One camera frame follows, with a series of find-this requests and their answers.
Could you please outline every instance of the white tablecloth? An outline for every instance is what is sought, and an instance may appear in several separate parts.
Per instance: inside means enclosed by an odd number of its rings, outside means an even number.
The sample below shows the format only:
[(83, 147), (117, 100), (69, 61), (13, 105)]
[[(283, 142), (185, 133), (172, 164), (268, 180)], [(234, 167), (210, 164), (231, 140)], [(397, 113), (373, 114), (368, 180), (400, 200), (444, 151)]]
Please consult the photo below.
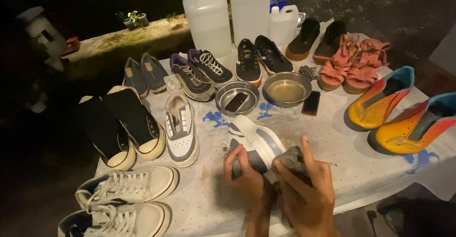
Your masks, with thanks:
[[(322, 23), (322, 38), (326, 26)], [(311, 54), (316, 49), (314, 44)], [(286, 47), (280, 47), (285, 53)], [(295, 70), (300, 66), (316, 66), (312, 60), (293, 62)], [(236, 52), (219, 59), (231, 69), (236, 67)], [(161, 60), (170, 73), (169, 59)], [(382, 67), (380, 76), (391, 72)], [(262, 68), (263, 82), (267, 77)], [(316, 81), (314, 90), (320, 90)], [(151, 114), (163, 125), (164, 105), (169, 94), (152, 94), (143, 100)], [(452, 127), (430, 144), (425, 151), (415, 155), (389, 156), (375, 152), (367, 143), (367, 132), (349, 129), (343, 115), (347, 106), (358, 95), (350, 95), (339, 88), (333, 92), (322, 92), (318, 115), (301, 114), (299, 105), (294, 108), (280, 108), (269, 104), (261, 97), (258, 106), (247, 117), (256, 124), (269, 127), (281, 139), (285, 147), (299, 145), (299, 137), (309, 139), (314, 157), (331, 163), (332, 177), (336, 191), (334, 213), (340, 213), (368, 205), (400, 191), (413, 182), (422, 183), (438, 197), (449, 200), (456, 191), (456, 128)], [(393, 111), (390, 119), (402, 110), (428, 97), (414, 88)], [(246, 210), (243, 198), (222, 183), (222, 143), (227, 139), (227, 127), (231, 117), (222, 115), (215, 101), (198, 103), (190, 101), (195, 108), (195, 123), (200, 140), (200, 154), (197, 162), (186, 169), (179, 169), (180, 182), (177, 189), (162, 203), (172, 210), (172, 222), (165, 236), (243, 236)], [(138, 157), (135, 167), (167, 164), (172, 165), (167, 152), (154, 161)], [(107, 171), (99, 163), (96, 175)], [(270, 236), (281, 236), (287, 229), (280, 223), (280, 212), (271, 217)]]

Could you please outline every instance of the gray sneaker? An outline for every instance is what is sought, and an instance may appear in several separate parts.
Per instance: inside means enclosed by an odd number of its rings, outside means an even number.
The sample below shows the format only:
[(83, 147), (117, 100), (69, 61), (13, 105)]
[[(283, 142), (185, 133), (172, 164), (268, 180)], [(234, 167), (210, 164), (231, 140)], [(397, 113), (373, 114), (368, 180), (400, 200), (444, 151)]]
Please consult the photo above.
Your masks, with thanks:
[(125, 77), (122, 85), (135, 88), (141, 99), (149, 94), (149, 89), (140, 71), (140, 65), (132, 58), (128, 58), (125, 65)]
[(152, 93), (157, 94), (166, 89), (163, 78), (168, 76), (168, 73), (162, 64), (148, 53), (143, 54), (141, 58), (141, 71)]

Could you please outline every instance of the white plastic jug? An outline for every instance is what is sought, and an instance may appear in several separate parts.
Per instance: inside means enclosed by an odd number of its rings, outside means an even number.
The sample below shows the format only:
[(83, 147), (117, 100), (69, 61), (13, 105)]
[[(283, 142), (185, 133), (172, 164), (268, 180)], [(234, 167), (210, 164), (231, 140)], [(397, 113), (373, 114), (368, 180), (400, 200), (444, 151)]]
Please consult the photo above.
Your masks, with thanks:
[(227, 0), (182, 0), (182, 4), (195, 47), (216, 58), (231, 53)]
[(269, 21), (269, 39), (277, 46), (288, 45), (296, 36), (298, 17), (298, 7), (295, 5), (284, 6), (280, 12), (279, 7), (272, 7)]
[(248, 38), (255, 42), (259, 35), (268, 36), (271, 0), (230, 0), (234, 43)]

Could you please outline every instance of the metal bowl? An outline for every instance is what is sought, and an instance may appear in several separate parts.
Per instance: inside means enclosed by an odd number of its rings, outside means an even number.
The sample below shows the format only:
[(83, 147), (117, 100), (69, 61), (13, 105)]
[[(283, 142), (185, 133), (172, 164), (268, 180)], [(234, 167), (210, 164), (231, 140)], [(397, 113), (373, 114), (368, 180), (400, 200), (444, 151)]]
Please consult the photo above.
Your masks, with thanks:
[[(278, 95), (272, 95), (271, 92), (272, 90), (270, 89), (271, 86), (277, 86), (282, 83), (288, 84), (290, 86), (290, 81), (292, 82), (292, 86), (289, 87), (290, 89), (294, 88), (302, 88), (303, 92), (302, 95), (298, 94), (298, 97), (290, 97), (287, 98), (287, 100), (283, 99), (281, 100), (281, 97)], [(263, 93), (267, 95), (267, 98), (269, 98), (270, 101), (272, 101), (273, 104), (279, 106), (279, 107), (284, 107), (284, 108), (289, 108), (289, 107), (294, 107), (299, 105), (302, 101), (305, 100), (305, 98), (309, 97), (309, 95), (312, 92), (312, 84), (309, 80), (307, 80), (304, 76), (294, 73), (294, 72), (280, 72), (277, 74), (274, 74), (270, 76), (266, 81), (265, 81), (265, 86), (263, 89)]]
[[(225, 110), (226, 105), (238, 94), (247, 94), (247, 99), (237, 109), (236, 112)], [(243, 81), (229, 82), (221, 87), (215, 94), (215, 104), (217, 109), (223, 114), (231, 117), (237, 115), (247, 115), (252, 112), (258, 104), (259, 90), (253, 84)]]

